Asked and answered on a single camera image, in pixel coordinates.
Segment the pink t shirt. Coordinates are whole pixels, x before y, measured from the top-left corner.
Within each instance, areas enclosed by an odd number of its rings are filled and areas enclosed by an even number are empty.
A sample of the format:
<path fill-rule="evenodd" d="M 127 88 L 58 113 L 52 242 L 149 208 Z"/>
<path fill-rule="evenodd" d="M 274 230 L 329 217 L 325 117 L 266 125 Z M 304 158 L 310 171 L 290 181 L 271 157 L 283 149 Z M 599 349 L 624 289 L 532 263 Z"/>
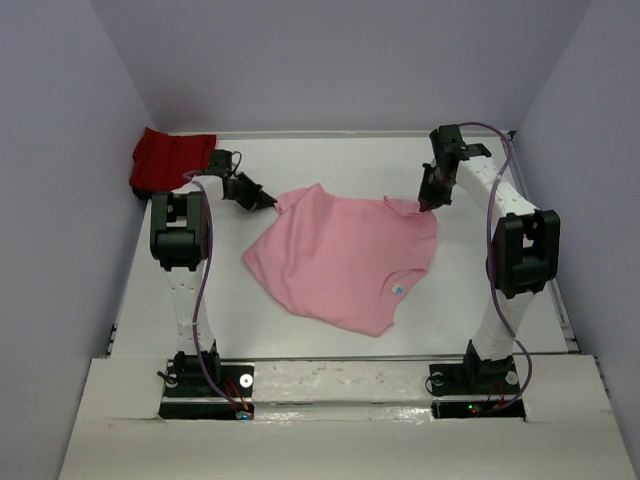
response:
<path fill-rule="evenodd" d="M 244 252 L 258 283 L 289 313 L 379 337 L 428 273 L 438 222 L 416 201 L 286 192 L 274 223 Z"/>

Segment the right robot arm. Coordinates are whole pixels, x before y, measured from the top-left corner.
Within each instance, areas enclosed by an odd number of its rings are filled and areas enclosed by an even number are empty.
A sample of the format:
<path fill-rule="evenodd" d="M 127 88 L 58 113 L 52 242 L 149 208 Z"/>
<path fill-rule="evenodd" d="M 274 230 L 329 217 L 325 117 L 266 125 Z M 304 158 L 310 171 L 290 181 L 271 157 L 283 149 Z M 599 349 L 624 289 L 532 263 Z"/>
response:
<path fill-rule="evenodd" d="M 506 394 L 520 399 L 533 376 L 516 371 L 513 351 L 525 351 L 517 332 L 534 297 L 557 275 L 561 220 L 526 200 L 508 180 L 514 151 L 505 135 L 506 161 L 495 165 L 482 143 L 469 143 L 458 124 L 432 130 L 431 162 L 424 164 L 418 200 L 422 211 L 452 202 L 462 188 L 485 215 L 486 275 L 489 300 L 476 334 L 458 364 L 434 364 L 425 386 L 434 397 Z"/>

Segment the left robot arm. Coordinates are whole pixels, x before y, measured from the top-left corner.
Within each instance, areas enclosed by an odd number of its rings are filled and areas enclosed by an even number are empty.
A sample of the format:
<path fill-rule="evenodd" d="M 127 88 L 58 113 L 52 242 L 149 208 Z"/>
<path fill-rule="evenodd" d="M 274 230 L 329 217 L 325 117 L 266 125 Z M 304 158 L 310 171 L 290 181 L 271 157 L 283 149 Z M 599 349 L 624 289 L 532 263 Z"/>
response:
<path fill-rule="evenodd" d="M 236 405 L 240 396 L 223 390 L 226 380 L 216 338 L 208 323 L 204 293 L 214 253 L 214 227 L 201 178 L 217 177 L 222 198 L 248 212 L 268 209 L 277 200 L 240 171 L 242 153 L 214 149 L 205 169 L 188 171 L 187 192 L 151 197 L 150 252 L 168 282 L 176 320 L 176 354 L 159 374 L 165 386 L 183 397 L 216 396 Z"/>

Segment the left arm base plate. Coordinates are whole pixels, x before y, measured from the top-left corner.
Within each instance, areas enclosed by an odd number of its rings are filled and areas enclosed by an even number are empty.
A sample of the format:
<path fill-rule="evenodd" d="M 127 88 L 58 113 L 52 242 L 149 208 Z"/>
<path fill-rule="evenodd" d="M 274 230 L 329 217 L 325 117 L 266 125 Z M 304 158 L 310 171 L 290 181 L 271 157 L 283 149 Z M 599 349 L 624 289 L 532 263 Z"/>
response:
<path fill-rule="evenodd" d="M 254 418 L 254 364 L 223 362 L 218 383 L 220 392 L 211 388 L 199 366 L 193 376 L 178 379 L 176 367 L 169 362 L 165 371 L 156 375 L 164 383 L 158 412 L 162 419 L 250 421 Z"/>

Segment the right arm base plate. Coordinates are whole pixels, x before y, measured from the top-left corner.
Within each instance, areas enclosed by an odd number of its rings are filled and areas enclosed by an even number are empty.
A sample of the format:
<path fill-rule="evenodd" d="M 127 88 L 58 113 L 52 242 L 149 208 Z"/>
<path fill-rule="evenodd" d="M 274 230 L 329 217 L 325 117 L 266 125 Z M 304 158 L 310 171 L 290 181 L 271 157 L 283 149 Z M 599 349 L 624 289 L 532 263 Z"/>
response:
<path fill-rule="evenodd" d="M 503 373 L 490 373 L 478 380 L 470 380 L 461 363 L 433 364 L 424 384 L 431 396 L 432 416 L 437 420 L 526 418 L 521 399 L 507 406 L 520 391 L 513 361 Z"/>

